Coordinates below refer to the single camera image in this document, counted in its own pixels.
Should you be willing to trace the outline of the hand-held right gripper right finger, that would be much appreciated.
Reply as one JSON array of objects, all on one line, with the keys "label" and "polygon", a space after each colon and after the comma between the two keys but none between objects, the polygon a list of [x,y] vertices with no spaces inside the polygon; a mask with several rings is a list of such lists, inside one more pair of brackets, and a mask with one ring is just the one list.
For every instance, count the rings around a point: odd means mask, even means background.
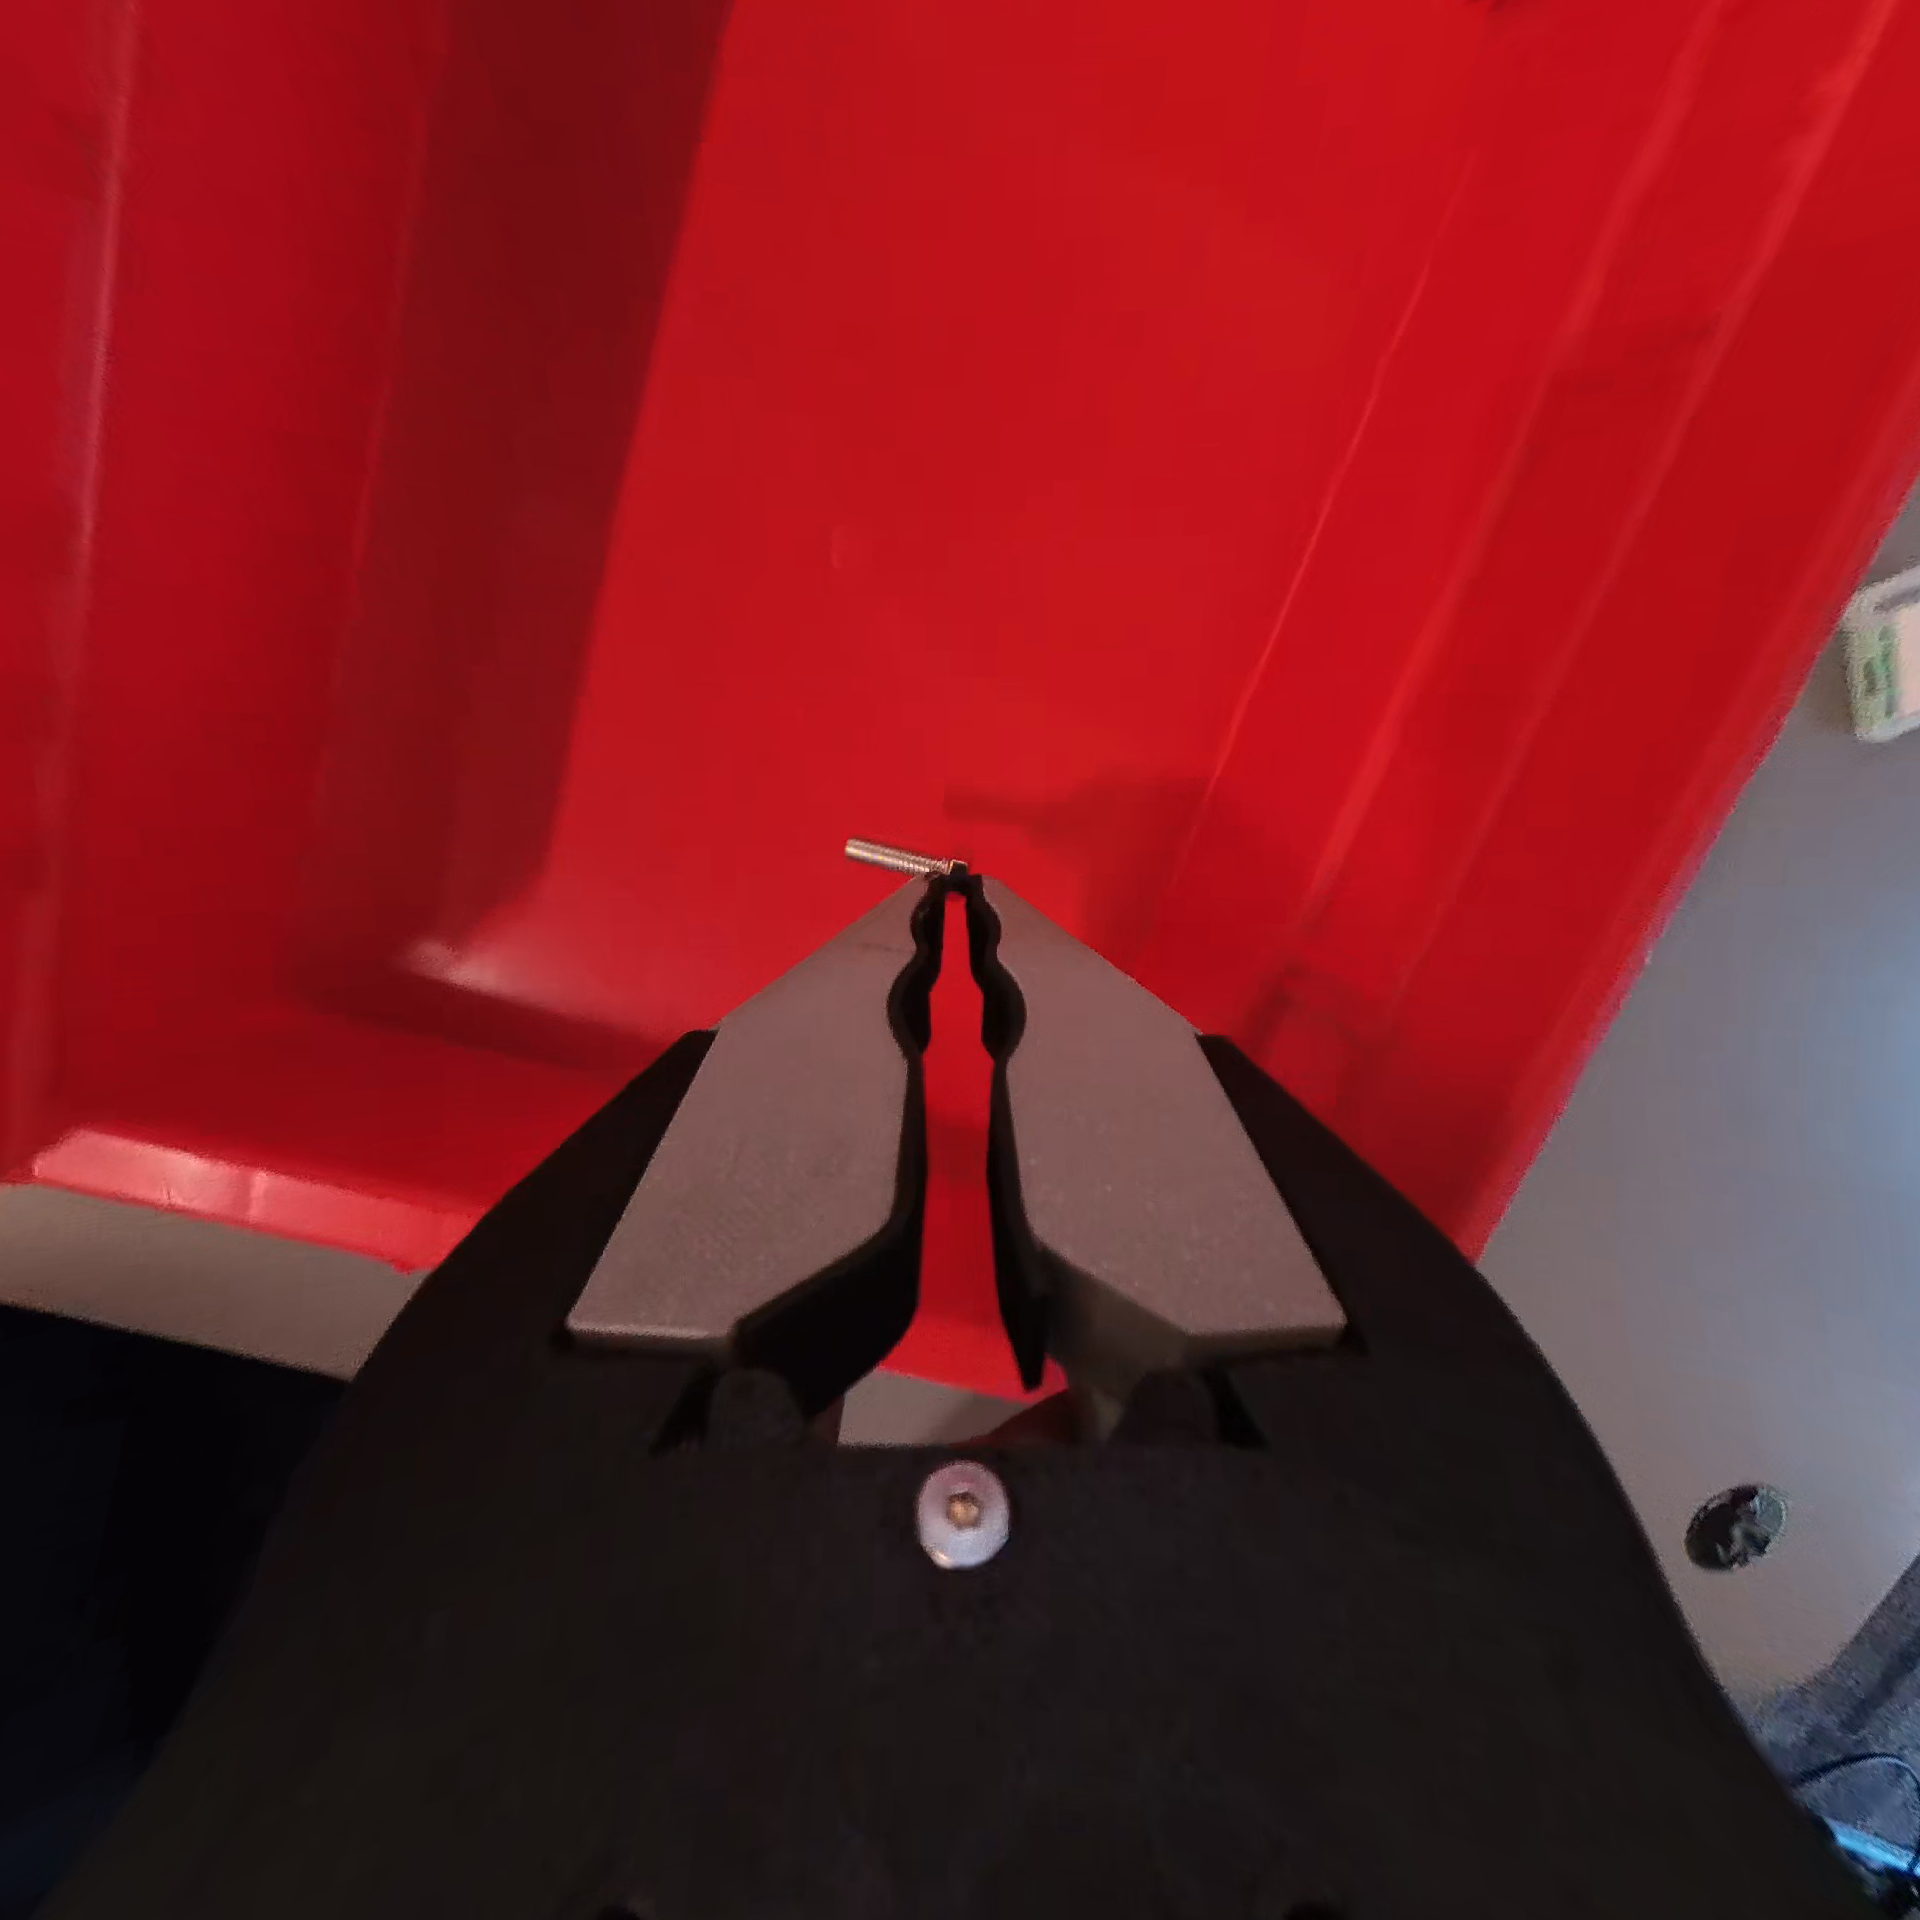
[{"label": "hand-held right gripper right finger", "polygon": [[1159,1366],[1339,1344],[1345,1313],[1208,1035],[996,875],[971,875],[971,971],[1020,1386],[1040,1390],[1040,1366],[1065,1366],[1123,1408]]}]

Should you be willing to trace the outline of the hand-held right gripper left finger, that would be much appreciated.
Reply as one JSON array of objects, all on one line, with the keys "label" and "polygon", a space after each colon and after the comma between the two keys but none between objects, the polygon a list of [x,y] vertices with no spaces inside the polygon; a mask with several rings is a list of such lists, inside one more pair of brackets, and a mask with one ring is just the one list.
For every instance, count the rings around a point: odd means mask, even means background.
[{"label": "hand-held right gripper left finger", "polygon": [[705,1035],[567,1317],[584,1344],[768,1366],[806,1412],[897,1344],[920,1299],[936,959],[944,875],[920,875]]}]

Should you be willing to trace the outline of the red plastic bin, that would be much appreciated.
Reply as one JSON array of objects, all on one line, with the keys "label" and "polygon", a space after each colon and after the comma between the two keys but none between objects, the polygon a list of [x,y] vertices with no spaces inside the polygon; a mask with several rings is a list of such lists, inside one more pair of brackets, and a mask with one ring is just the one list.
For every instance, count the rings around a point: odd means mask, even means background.
[{"label": "red plastic bin", "polygon": [[1909,11],[11,11],[11,1183],[425,1271],[958,850],[1488,1243],[1909,466]]}]

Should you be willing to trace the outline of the dark round floor socket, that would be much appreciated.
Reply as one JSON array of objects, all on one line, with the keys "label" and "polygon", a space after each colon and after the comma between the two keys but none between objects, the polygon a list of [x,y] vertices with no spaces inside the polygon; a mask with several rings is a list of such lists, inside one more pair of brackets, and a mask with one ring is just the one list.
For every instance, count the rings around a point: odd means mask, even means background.
[{"label": "dark round floor socket", "polygon": [[1693,1513],[1680,1556],[1697,1572],[1756,1572],[1778,1548],[1778,1533],[1788,1533],[1788,1494],[1761,1484],[1743,1484]]}]

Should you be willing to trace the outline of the white green wall sign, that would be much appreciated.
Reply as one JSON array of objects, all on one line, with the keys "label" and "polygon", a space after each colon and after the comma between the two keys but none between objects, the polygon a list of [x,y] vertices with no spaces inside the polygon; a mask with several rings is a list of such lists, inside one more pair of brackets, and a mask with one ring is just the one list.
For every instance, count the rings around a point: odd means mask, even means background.
[{"label": "white green wall sign", "polygon": [[1838,617],[1848,705],[1864,746],[1920,727],[1920,567],[1864,587]]}]

